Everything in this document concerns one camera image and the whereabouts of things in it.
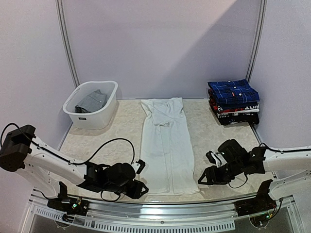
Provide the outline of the white cloth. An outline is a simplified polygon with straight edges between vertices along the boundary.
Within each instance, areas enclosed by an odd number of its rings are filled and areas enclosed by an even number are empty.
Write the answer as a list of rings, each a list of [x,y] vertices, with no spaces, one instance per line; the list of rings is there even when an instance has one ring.
[[[182,98],[142,100],[140,158],[146,162],[140,178],[151,195],[199,192],[194,180],[194,153]]]

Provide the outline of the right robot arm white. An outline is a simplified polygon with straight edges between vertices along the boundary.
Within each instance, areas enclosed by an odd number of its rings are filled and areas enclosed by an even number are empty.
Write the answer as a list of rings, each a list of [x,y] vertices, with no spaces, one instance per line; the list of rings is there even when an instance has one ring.
[[[212,166],[206,168],[199,184],[226,185],[240,174],[265,174],[273,171],[296,170],[298,173],[278,179],[267,180],[267,190],[252,199],[251,207],[261,212],[270,199],[281,198],[305,191],[311,186],[311,148],[273,149],[262,143],[246,151],[235,139],[223,142],[217,152],[209,151],[206,157]]]

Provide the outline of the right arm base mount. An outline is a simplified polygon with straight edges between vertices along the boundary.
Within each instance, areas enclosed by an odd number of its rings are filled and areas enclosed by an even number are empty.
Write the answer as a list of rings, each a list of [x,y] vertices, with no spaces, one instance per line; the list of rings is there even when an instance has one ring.
[[[264,181],[255,197],[238,200],[234,202],[234,208],[239,217],[249,216],[249,221],[257,229],[266,228],[269,221],[273,219],[282,207],[283,198],[279,199],[279,206],[276,200],[269,196],[269,187],[273,180]]]

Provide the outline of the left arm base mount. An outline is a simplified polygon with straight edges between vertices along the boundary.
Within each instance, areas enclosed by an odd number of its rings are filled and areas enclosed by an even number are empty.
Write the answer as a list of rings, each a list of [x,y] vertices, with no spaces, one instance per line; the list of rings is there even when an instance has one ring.
[[[47,198],[49,208],[64,212],[62,221],[73,223],[75,216],[86,216],[90,202],[82,197],[72,198],[68,196],[67,186],[59,182],[59,193],[56,198]]]

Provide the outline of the blue plaid shirt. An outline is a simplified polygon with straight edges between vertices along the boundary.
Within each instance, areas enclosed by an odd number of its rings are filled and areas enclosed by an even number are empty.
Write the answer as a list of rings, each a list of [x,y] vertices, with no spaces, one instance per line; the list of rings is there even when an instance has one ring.
[[[260,101],[259,93],[246,79],[237,81],[208,82],[213,97],[219,104],[243,104]]]

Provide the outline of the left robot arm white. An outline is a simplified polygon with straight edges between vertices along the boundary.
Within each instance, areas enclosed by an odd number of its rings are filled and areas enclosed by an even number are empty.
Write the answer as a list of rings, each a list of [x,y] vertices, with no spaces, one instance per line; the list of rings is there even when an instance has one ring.
[[[66,195],[67,187],[54,180],[52,173],[94,193],[107,191],[139,199],[149,191],[143,182],[135,178],[144,169],[144,161],[114,165],[96,164],[90,159],[79,162],[44,143],[35,135],[32,125],[16,127],[8,133],[1,132],[0,167],[28,180],[62,211],[72,207],[72,200]]]

